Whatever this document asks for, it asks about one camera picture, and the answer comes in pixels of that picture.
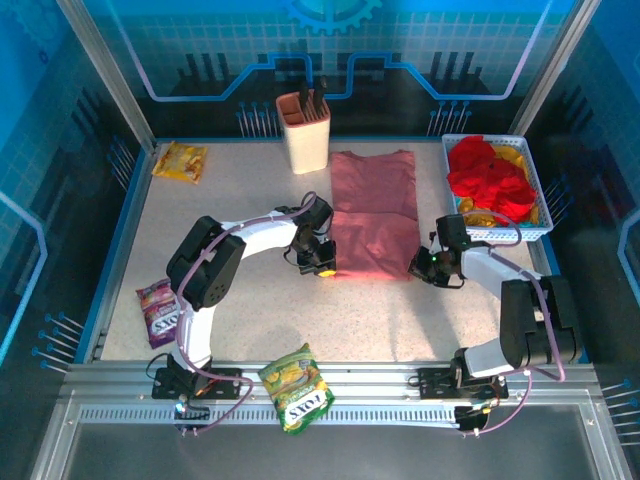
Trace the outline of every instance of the white basket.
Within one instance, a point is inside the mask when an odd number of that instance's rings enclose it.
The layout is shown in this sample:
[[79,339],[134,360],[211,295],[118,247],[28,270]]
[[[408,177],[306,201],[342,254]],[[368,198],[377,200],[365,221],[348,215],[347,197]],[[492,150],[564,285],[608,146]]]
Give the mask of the white basket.
[[[444,167],[447,174],[449,174],[449,152],[451,149],[460,143],[465,137],[473,135],[443,135],[442,145],[444,147]],[[486,142],[491,145],[508,145],[515,148],[520,152],[525,159],[526,168],[529,171],[529,182],[536,191],[536,205],[539,209],[539,221],[540,225],[537,227],[521,227],[522,240],[525,242],[535,242],[542,235],[549,233],[553,230],[553,220],[549,214],[547,208],[547,202],[540,186],[540,179],[536,172],[535,164],[533,163],[533,157],[529,151],[529,145],[524,137],[516,135],[483,135]],[[458,213],[458,207],[456,206],[455,195],[449,188],[449,182],[447,184],[447,191],[449,192],[449,198],[447,200],[447,210],[449,213]],[[467,226],[467,233],[473,240],[485,240],[490,243],[508,243],[515,242],[518,239],[518,234],[513,227],[470,227]]]

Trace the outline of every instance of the green snack bag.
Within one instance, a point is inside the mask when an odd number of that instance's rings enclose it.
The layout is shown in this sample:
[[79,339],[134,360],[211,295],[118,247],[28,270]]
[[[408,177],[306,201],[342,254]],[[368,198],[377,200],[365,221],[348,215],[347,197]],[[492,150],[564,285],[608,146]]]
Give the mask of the green snack bag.
[[292,435],[324,415],[335,400],[320,376],[308,343],[271,362],[258,375],[273,400],[280,425]]

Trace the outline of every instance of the red cloth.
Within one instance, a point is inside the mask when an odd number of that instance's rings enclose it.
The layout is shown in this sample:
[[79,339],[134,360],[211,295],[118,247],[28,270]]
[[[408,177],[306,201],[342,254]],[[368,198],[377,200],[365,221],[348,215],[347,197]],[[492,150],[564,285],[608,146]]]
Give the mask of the red cloth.
[[413,153],[333,153],[331,189],[336,276],[408,280],[420,246]]
[[449,152],[447,179],[458,197],[470,197],[478,208],[502,213],[516,223],[529,220],[536,192],[524,171],[496,154],[482,136],[464,138]]

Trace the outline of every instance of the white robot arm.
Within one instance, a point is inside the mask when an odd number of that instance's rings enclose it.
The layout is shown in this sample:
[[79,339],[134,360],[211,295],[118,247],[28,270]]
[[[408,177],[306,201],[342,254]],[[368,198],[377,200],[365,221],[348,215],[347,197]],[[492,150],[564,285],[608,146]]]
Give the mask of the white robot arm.
[[[286,248],[291,245],[298,231],[298,226],[293,223],[293,220],[277,220],[279,216],[283,215],[283,213],[274,210],[265,215],[272,216],[273,222],[252,225],[236,233],[236,236],[242,239],[246,245],[242,259],[271,248]],[[229,230],[243,223],[246,221],[222,222],[222,228]],[[185,322],[184,348],[187,356],[198,368],[204,367],[211,360],[211,329],[215,310],[216,305],[202,307]],[[189,368],[182,360],[177,345],[174,346],[173,356],[183,368]]]
[[[576,360],[581,343],[578,322],[567,281],[559,276],[541,277],[518,267],[492,251],[485,242],[473,242],[462,215],[448,215],[436,222],[431,247],[420,247],[409,272],[441,288],[461,288],[473,280],[500,299],[500,335],[485,344],[461,349],[452,360],[456,383],[494,377],[519,368],[553,363],[541,305],[532,280],[542,287],[549,308],[561,358]],[[461,283],[450,285],[452,275]]]
[[[212,260],[203,262],[185,288],[184,297],[191,303],[194,314],[184,322],[181,337],[184,352],[196,367],[203,368],[211,360],[213,314],[216,305],[229,291],[243,258],[271,248],[290,247],[297,254],[301,274],[328,276],[335,272],[335,244],[326,235],[333,210],[319,197],[303,215],[286,216],[296,210],[279,207],[260,217],[270,217],[271,221],[257,224],[251,224],[250,220],[216,222],[210,217],[202,217],[170,260],[167,275],[172,289],[177,292],[186,272],[206,245],[237,225],[248,225],[227,235],[215,249]],[[173,358],[182,368],[192,371],[177,348],[176,345]]]

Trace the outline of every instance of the snack bag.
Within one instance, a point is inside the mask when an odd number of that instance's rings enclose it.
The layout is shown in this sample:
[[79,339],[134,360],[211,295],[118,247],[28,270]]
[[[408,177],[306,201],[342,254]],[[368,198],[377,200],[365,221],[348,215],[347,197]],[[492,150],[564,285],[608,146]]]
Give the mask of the snack bag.
[[171,142],[167,153],[153,167],[153,174],[159,177],[176,178],[198,184],[202,175],[207,147],[191,147]]
[[258,375],[273,400],[280,425],[292,435],[324,415],[335,400],[320,376],[308,343],[271,362]]
[[[180,304],[171,290],[171,281],[165,278],[147,288],[136,290],[136,293],[147,324],[151,348],[173,342]],[[191,306],[188,305],[187,308],[186,315],[192,314]]]

